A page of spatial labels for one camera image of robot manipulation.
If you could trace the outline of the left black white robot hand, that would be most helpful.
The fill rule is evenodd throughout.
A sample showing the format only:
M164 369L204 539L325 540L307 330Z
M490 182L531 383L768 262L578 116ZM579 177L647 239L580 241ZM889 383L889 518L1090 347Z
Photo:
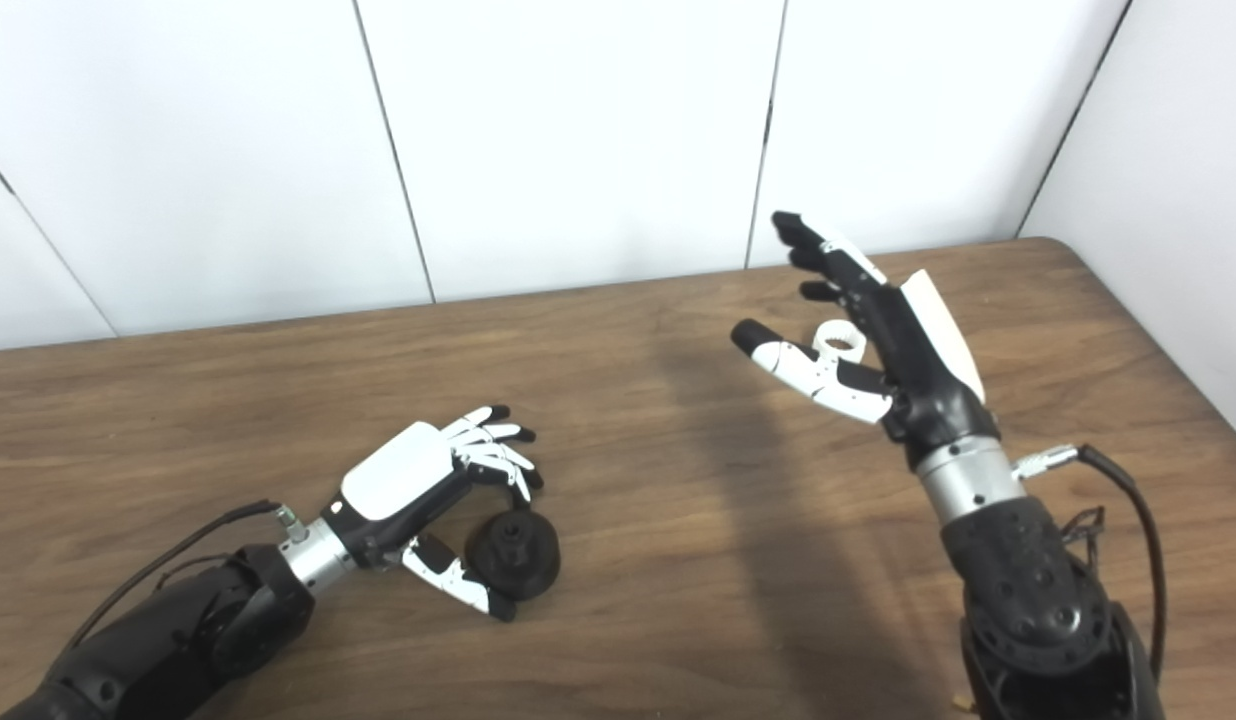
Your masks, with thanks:
M496 592L429 525L475 487L503 487L513 509L528 509L543 478L514 445L535 442L512 424L506 405L477 408L442 429L417 421L344 475L321 511L345 555L362 569L403 568L496 620L509 622L515 601Z

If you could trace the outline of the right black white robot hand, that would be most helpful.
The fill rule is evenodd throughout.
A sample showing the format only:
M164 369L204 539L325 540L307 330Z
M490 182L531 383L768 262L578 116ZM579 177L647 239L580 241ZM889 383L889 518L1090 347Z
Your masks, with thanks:
M845 311L883 366L822 354L743 319L730 340L751 363L815 404L883 425L910 468L960 438L1001 437L964 337L925 272L892 284L854 243L819 233L797 212L774 211L772 225L790 263L818 275L800 284L800 295Z

